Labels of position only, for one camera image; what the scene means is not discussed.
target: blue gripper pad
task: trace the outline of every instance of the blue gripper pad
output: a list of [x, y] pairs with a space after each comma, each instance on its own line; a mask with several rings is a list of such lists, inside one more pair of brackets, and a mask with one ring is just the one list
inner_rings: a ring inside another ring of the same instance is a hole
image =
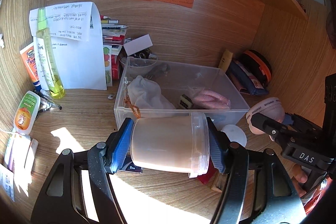
[[219, 148], [217, 140], [212, 132], [209, 132], [209, 141], [210, 141], [210, 157], [213, 166], [216, 169], [218, 169], [218, 171], [222, 174], [225, 170], [225, 162], [223, 158], [226, 153]]
[[219, 170], [221, 174], [226, 171], [225, 159], [229, 153], [228, 145], [230, 140], [227, 135], [218, 131], [210, 117], [207, 117], [209, 128], [210, 157], [213, 166]]
[[118, 135], [113, 140], [114, 143], [118, 141], [112, 153], [111, 171], [113, 172], [117, 172], [123, 166], [131, 143], [133, 125], [134, 121], [131, 118], [126, 118], [117, 132]]

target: stack of books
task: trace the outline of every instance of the stack of books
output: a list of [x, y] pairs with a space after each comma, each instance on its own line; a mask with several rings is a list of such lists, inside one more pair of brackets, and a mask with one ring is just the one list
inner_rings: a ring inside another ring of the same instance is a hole
[[124, 45], [128, 26], [119, 24], [118, 19], [107, 16], [100, 16], [103, 47], [106, 85], [112, 86], [112, 80], [119, 79], [119, 53]]

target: human hand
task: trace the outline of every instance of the human hand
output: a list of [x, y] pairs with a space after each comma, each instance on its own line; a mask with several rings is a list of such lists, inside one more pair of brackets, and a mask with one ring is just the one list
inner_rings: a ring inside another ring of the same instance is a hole
[[295, 190], [297, 191], [299, 197], [302, 197], [306, 191], [301, 188], [299, 185], [300, 183], [305, 183], [308, 179], [307, 174], [302, 170], [301, 165], [296, 164], [292, 168], [293, 177], [292, 182], [295, 187]]

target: sunscreen tube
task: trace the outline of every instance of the sunscreen tube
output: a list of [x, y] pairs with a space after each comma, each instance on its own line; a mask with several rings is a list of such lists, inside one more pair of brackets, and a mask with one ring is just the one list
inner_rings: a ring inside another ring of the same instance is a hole
[[37, 91], [41, 90], [39, 76], [37, 75], [37, 67], [35, 62], [34, 44], [31, 43], [20, 51], [20, 55], [25, 64], [26, 70]]

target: pink rope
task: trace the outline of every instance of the pink rope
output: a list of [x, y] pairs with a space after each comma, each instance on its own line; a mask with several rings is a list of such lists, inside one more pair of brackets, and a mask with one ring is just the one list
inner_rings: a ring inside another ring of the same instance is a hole
[[208, 109], [230, 109], [231, 102], [212, 90], [203, 90], [193, 98], [193, 103]]

